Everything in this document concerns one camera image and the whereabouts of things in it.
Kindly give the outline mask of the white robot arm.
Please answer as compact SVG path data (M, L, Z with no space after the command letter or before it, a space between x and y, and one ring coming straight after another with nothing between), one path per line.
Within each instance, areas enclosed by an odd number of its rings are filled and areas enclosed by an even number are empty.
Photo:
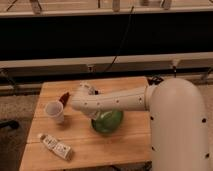
M82 83L71 106L94 120L103 111L148 111L152 171L211 171L205 102L188 80L171 78L98 95L91 85Z

